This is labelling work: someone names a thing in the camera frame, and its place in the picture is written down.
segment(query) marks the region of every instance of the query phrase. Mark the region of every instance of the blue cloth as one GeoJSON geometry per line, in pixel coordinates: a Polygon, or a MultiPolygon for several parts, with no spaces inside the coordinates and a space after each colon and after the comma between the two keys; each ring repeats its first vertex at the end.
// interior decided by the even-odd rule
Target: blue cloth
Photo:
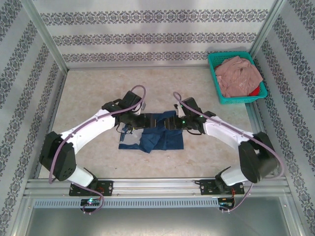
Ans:
{"type": "Polygon", "coordinates": [[[153,114],[153,118],[156,119],[157,124],[155,128],[143,129],[140,143],[137,144],[136,140],[134,144],[127,145],[123,143],[125,135],[121,134],[121,143],[119,149],[139,149],[146,153],[150,153],[152,150],[180,150],[184,149],[183,132],[182,130],[168,130],[165,128],[164,121],[168,117],[172,117],[176,114],[175,111],[164,112],[162,114],[153,114]]]}

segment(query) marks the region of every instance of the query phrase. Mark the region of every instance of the purple cable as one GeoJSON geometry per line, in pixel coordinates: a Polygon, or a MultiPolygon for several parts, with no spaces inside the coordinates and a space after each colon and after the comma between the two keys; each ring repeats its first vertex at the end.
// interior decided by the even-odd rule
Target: purple cable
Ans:
{"type": "MultiPolygon", "coordinates": [[[[131,107],[129,107],[129,108],[126,108],[126,109],[122,109],[122,110],[119,110],[119,111],[106,113],[106,114],[103,114],[103,115],[101,115],[101,116],[98,116],[98,117],[93,118],[93,119],[91,119],[91,120],[89,120],[89,121],[83,123],[82,125],[80,125],[78,128],[76,128],[74,131],[72,131],[72,132],[61,142],[61,144],[60,144],[59,147],[57,148],[57,151],[56,151],[56,153],[55,153],[55,155],[54,155],[53,162],[52,162],[51,167],[50,167],[49,178],[48,178],[48,181],[49,181],[50,184],[53,183],[53,173],[54,173],[56,161],[57,161],[58,155],[59,155],[61,149],[63,148],[64,144],[65,144],[74,134],[76,134],[79,130],[81,130],[81,129],[84,128],[85,126],[91,124],[92,122],[95,122],[95,121],[97,121],[98,119],[103,118],[103,117],[107,117],[107,116],[111,116],[111,115],[115,115],[115,114],[127,112],[127,111],[130,111],[130,110],[136,108],[139,104],[141,104],[141,103],[143,102],[143,100],[144,100],[144,98],[145,98],[145,96],[146,96],[146,88],[145,88],[144,86],[142,86],[142,85],[136,85],[135,87],[133,87],[133,88],[131,89],[131,91],[133,91],[133,90],[134,90],[135,88],[137,88],[137,87],[141,87],[141,88],[143,89],[143,96],[142,96],[141,100],[140,100],[139,102],[137,102],[135,105],[133,105],[133,106],[131,106],[131,107]]],[[[94,191],[94,190],[92,190],[92,189],[83,187],[83,186],[81,186],[81,185],[79,185],[79,184],[76,184],[76,183],[73,183],[73,184],[75,184],[76,186],[78,186],[78,187],[80,187],[80,188],[82,188],[82,189],[84,189],[84,190],[87,190],[87,191],[96,193],[96,194],[98,194],[98,195],[101,197],[101,199],[102,199],[101,205],[100,205],[96,210],[94,210],[93,212],[89,212],[90,215],[96,213],[97,211],[99,211],[99,210],[103,207],[103,205],[104,205],[104,200],[105,200],[105,199],[104,199],[104,196],[103,196],[101,193],[99,193],[99,192],[97,192],[97,191],[94,191]]]]}
{"type": "MultiPolygon", "coordinates": [[[[225,126],[226,128],[232,130],[233,132],[237,133],[237,134],[240,134],[240,135],[243,135],[244,137],[254,141],[255,143],[257,143],[258,145],[262,146],[263,148],[267,149],[269,152],[271,152],[275,157],[276,159],[278,160],[280,166],[281,166],[281,171],[280,173],[275,176],[275,177],[272,177],[272,178],[269,178],[269,179],[276,179],[276,178],[279,178],[281,177],[283,174],[284,174],[284,162],[282,161],[282,159],[276,154],[276,152],[274,150],[272,150],[270,147],[268,147],[267,145],[263,144],[262,142],[260,142],[259,140],[247,135],[247,134],[244,134],[243,132],[239,131],[238,129],[235,129],[233,126],[231,125],[228,125],[228,124],[225,124],[225,123],[222,123],[220,121],[217,121],[215,119],[212,119],[211,117],[209,116],[206,116],[205,114],[202,114],[201,112],[198,112],[196,111],[195,109],[187,106],[184,102],[182,102],[182,96],[178,93],[178,92],[173,92],[173,95],[175,97],[175,99],[181,104],[183,105],[184,107],[186,107],[188,110],[192,111],[192,112],[195,112],[196,114],[200,115],[200,116],[203,116],[204,118],[206,119],[209,119],[219,125],[222,125],[222,126],[225,126]]],[[[223,211],[223,212],[230,212],[230,211],[233,211],[235,210],[236,208],[238,208],[238,206],[240,204],[242,204],[242,202],[245,200],[245,198],[248,196],[248,194],[250,193],[251,189],[252,189],[252,186],[253,186],[253,183],[251,184],[250,188],[248,189],[248,191],[246,192],[246,194],[244,195],[244,197],[242,198],[242,200],[240,201],[240,203],[238,205],[236,205],[234,208],[230,209],[230,210],[226,210],[226,211],[223,211]]]]}

